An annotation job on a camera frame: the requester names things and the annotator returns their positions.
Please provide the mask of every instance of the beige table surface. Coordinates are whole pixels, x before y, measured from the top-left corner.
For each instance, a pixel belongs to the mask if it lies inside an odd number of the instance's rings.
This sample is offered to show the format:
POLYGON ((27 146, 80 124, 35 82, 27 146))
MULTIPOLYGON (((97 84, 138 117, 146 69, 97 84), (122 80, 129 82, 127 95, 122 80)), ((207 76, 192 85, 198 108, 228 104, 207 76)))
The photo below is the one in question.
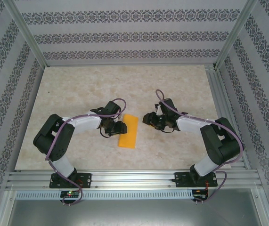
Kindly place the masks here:
POLYGON ((46 68, 27 127, 17 170, 50 166, 33 139, 51 114, 76 116, 104 107, 117 97, 127 101, 125 113, 139 117, 135 149, 118 147, 119 136, 103 138, 99 130, 73 136, 67 157, 78 170, 188 169, 205 155, 201 136, 164 134, 142 123, 158 102, 161 89, 179 111, 217 119, 204 66, 87 66, 46 68))

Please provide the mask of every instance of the black mounting bracket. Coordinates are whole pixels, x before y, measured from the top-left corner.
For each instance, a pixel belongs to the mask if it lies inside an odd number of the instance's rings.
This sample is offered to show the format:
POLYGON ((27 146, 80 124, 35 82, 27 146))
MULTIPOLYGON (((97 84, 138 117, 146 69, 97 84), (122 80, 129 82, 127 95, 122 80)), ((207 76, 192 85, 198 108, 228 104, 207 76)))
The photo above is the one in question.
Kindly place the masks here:
POLYGON ((206 182, 208 182, 209 187, 217 187, 217 178, 214 172, 211 172, 204 177, 200 177, 196 182, 190 176, 190 172, 176 172, 174 173, 176 187, 206 187, 206 182))
MULTIPOLYGON (((74 180, 81 188, 90 188, 91 185, 91 173, 77 173, 74 180)), ((75 185, 67 182, 57 173, 53 173, 50 177, 50 188, 77 188, 75 185)))

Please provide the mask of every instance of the cable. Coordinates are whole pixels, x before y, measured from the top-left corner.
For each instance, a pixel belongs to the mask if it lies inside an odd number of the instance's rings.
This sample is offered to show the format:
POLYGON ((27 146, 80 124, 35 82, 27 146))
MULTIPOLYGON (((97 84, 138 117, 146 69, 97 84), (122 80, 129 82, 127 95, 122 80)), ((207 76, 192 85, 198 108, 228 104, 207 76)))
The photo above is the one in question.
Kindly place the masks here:
POLYGON ((102 133, 102 128, 100 128, 100 134, 101 134, 102 137, 105 137, 105 138, 110 138, 110 137, 111 137, 111 136, 106 137, 106 136, 102 133))
POLYGON ((163 132, 163 133, 172 133, 172 132, 174 132, 174 130, 175 129, 173 129, 171 132, 167 132, 167 131, 164 131, 164 130, 161 129, 161 132, 163 132))
MULTIPOLYGON (((109 114, 109 115, 106 115, 106 114, 92 114, 91 116, 94 116, 94 117, 95 117, 95 116, 97 116, 97 117, 114 117, 114 116, 117 116, 117 115, 122 114, 122 113, 125 111, 126 106, 127 106, 126 101, 125 101, 124 99, 122 99, 122 98, 116 98, 116 99, 113 100, 113 102, 116 101, 116 100, 121 100, 121 101, 124 102, 124 108, 123 108, 120 112, 118 112, 118 113, 116 113, 116 114, 109 114)), ((66 120, 66 121, 60 126, 60 128, 59 128, 59 130, 58 130, 58 132, 57 132, 57 134, 56 134, 56 136, 55 136, 55 138, 54 138, 54 140, 53 140, 53 143, 51 144, 51 146, 50 146, 50 148, 49 148, 49 151, 48 151, 48 153, 47 153, 47 155, 46 155, 46 157, 45 157, 45 160, 48 161, 48 163, 49 163, 49 165, 51 166, 51 168, 52 168, 52 169, 53 169, 53 170, 54 170, 60 177, 62 177, 64 180, 66 180, 66 181, 68 181, 69 183, 75 185, 75 186, 79 189, 79 191, 80 191, 80 193, 81 193, 80 198, 77 199, 76 201, 74 201, 73 203, 65 203, 65 202, 64 202, 65 197, 64 197, 64 198, 62 199, 62 203, 63 203, 63 205, 65 205, 65 206, 72 206, 72 205, 75 205, 75 204, 77 204, 78 202, 80 202, 81 199, 83 198, 83 191, 82 191, 81 187, 80 187, 77 183, 71 181, 70 179, 68 179, 68 178, 66 178, 65 176, 63 176, 60 172, 58 172, 58 170, 56 169, 56 167, 55 167, 55 166, 52 164, 52 162, 49 160, 49 156, 50 156, 50 154, 51 154, 51 152, 52 152, 52 150, 53 150, 53 148, 54 148, 54 146, 55 146, 55 143, 56 143, 56 141, 57 141, 57 139, 58 139, 58 136, 59 136, 60 132, 62 131, 63 127, 64 127, 69 121, 74 120, 74 119, 78 119, 78 118, 83 118, 83 117, 90 117, 90 115, 89 115, 89 114, 82 114, 82 115, 78 115, 78 116, 72 117, 72 118, 66 120)))
POLYGON ((205 182, 205 191, 206 191, 206 196, 209 194, 209 182, 205 182))
POLYGON ((172 110, 172 111, 174 111, 175 113, 177 113, 177 114, 179 114, 179 115, 181 115, 181 116, 183 116, 183 117, 186 117, 186 118, 188 118, 188 119, 194 119, 194 120, 201 121, 201 122, 208 122, 208 123, 214 124, 214 125, 216 125, 216 126, 219 126, 220 128, 223 128, 223 129, 225 129, 227 132, 229 132, 229 133, 236 139, 236 141, 237 141, 238 144, 239 144, 239 148, 240 148, 240 153, 239 153, 239 155, 238 155, 234 160, 227 161, 227 162, 221 164, 220 166, 216 167, 216 168, 213 170, 213 171, 215 171, 215 172, 217 172, 217 173, 224 173, 224 174, 225 174, 225 177, 224 177, 222 183, 220 184, 220 186, 214 191, 214 193, 213 193, 208 199, 206 199, 205 201, 202 201, 202 200, 199 199, 199 203, 207 202, 207 201, 211 200, 211 199, 216 195, 216 193, 221 189, 221 187, 223 186, 224 182, 225 182, 226 179, 227 179, 227 173, 226 173, 225 171, 216 171, 216 170, 218 170, 220 167, 222 167, 222 166, 224 166, 224 165, 226 165, 226 164, 231 164, 231 163, 233 163, 233 162, 236 162, 236 161, 238 161, 238 160, 242 157, 242 154, 243 154, 243 146, 242 146, 241 140, 240 140, 240 138, 238 137, 238 135, 237 135, 236 133, 234 133, 232 130, 230 130, 230 129, 227 128, 226 126, 223 126, 223 125, 221 125, 221 124, 219 124, 219 123, 217 123, 217 122, 215 122, 215 121, 211 121, 211 120, 208 120, 208 119, 202 119, 202 118, 194 117, 194 116, 187 115, 187 114, 182 114, 182 113, 176 111, 174 108, 170 107, 169 105, 167 105, 167 104, 163 101, 163 100, 164 100, 164 94, 163 94, 163 92, 162 92, 160 89, 157 89, 157 90, 155 91, 155 93, 156 93, 156 96, 158 97, 158 99, 160 100, 160 102, 161 102, 163 105, 165 105, 167 108, 169 108, 170 110, 172 110))

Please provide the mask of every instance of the orange sponge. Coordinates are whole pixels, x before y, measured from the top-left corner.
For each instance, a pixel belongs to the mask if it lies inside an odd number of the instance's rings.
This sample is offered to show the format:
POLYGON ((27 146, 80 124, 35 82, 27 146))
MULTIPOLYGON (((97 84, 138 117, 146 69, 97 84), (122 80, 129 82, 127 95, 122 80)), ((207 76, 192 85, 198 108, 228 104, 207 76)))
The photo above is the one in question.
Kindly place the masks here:
POLYGON ((125 114, 123 122, 127 126, 127 133, 120 135, 119 147, 135 148, 139 118, 130 114, 125 114))

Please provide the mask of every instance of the purple cable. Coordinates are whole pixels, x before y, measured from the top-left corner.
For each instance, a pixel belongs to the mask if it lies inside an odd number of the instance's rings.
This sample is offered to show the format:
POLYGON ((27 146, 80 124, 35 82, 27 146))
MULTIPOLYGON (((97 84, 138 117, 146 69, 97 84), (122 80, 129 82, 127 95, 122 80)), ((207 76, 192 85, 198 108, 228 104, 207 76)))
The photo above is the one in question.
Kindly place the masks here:
MULTIPOLYGON (((167 108, 169 108, 170 110, 174 111, 175 113, 177 113, 177 114, 179 114, 179 115, 181 115, 181 116, 183 116, 183 117, 186 117, 186 118, 188 118, 188 119, 195 119, 195 120, 198 120, 198 121, 201 121, 201 122, 208 122, 208 123, 214 124, 214 125, 216 125, 216 126, 219 126, 219 127, 223 128, 223 129, 225 129, 227 132, 229 132, 229 133, 236 139, 236 141, 238 142, 239 147, 240 147, 240 153, 239 153, 239 155, 237 156, 237 158, 235 158, 234 160, 227 161, 227 162, 221 164, 220 166, 216 167, 213 171, 218 170, 218 169, 219 169, 220 167, 222 167, 223 165, 226 165, 226 164, 230 164, 230 163, 236 162, 236 161, 238 161, 238 160, 242 157, 242 154, 243 154, 243 146, 242 146, 242 143, 241 143, 240 138, 237 136, 236 133, 234 133, 233 131, 231 131, 229 128, 227 128, 227 127, 225 127, 225 126, 223 126, 223 125, 221 125, 221 124, 219 124, 219 123, 216 123, 215 121, 211 121, 211 120, 208 120, 208 119, 202 119, 202 118, 198 118, 198 117, 188 116, 188 115, 186 115, 186 114, 182 114, 182 113, 176 111, 174 108, 172 108, 172 107, 170 107, 169 105, 167 105, 167 104, 163 101, 163 100, 164 100, 164 94, 163 94, 163 92, 162 92, 160 89, 157 89, 157 90, 155 91, 155 93, 156 93, 158 99, 160 100, 160 102, 161 102, 163 105, 165 105, 167 108)), ((216 195, 216 193, 221 189, 221 187, 223 186, 224 182, 226 181, 226 179, 227 179, 227 173, 226 173, 225 171, 216 171, 216 172, 217 172, 217 173, 224 173, 224 174, 225 174, 225 177, 224 177, 222 183, 220 184, 220 186, 215 190, 215 192, 214 192, 214 193, 213 193, 207 200, 205 200, 205 201, 200 200, 199 203, 201 203, 201 202, 207 202, 207 201, 211 200, 211 199, 216 195)))
MULTIPOLYGON (((114 116, 116 116, 116 115, 120 115, 120 114, 122 114, 122 113, 125 111, 126 106, 127 106, 126 101, 125 101, 124 99, 122 99, 122 98, 116 98, 116 99, 113 100, 113 102, 116 101, 116 100, 121 100, 121 101, 123 101, 124 104, 125 104, 125 105, 124 105, 124 108, 123 108, 120 112, 118 112, 118 113, 116 113, 116 114, 108 114, 108 115, 106 115, 106 114, 91 114, 91 116, 93 116, 93 117, 95 117, 95 116, 97 116, 97 117, 114 117, 114 116)), ((47 155, 46 155, 46 157, 45 157, 45 160, 48 161, 48 163, 49 163, 49 165, 51 166, 51 168, 53 168, 53 170, 54 170, 60 177, 62 177, 64 180, 68 181, 69 183, 71 183, 71 184, 75 185, 77 188, 79 188, 79 191, 80 191, 80 193, 81 193, 80 198, 79 198, 78 200, 74 201, 73 203, 69 203, 69 204, 67 204, 67 203, 64 202, 64 199, 65 199, 65 197, 64 197, 64 198, 62 199, 62 203, 63 203, 63 205, 65 205, 65 206, 72 206, 72 205, 75 205, 75 204, 77 204, 78 202, 80 202, 81 199, 82 199, 82 197, 83 197, 83 191, 82 191, 82 188, 81 188, 78 184, 76 184, 75 182, 71 181, 70 179, 68 179, 68 178, 66 178, 65 176, 63 176, 60 172, 58 172, 58 170, 57 170, 56 167, 52 164, 52 162, 49 161, 49 156, 50 156, 50 154, 51 154, 51 152, 52 152, 52 150, 53 150, 53 148, 54 148, 54 146, 55 146, 55 143, 56 143, 56 141, 57 141, 57 139, 58 139, 58 136, 59 136, 60 132, 62 131, 63 127, 64 127, 69 121, 71 121, 71 120, 78 119, 78 118, 82 118, 82 117, 89 117, 89 116, 90 116, 90 114, 82 114, 82 115, 78 115, 78 116, 75 116, 75 117, 72 117, 72 118, 66 120, 66 121, 60 126, 60 128, 59 128, 59 130, 58 130, 58 132, 57 132, 57 134, 56 134, 56 136, 55 136, 55 138, 54 138, 54 140, 53 140, 53 143, 51 144, 51 146, 50 146, 50 148, 49 148, 49 151, 48 151, 48 153, 47 153, 47 155)))

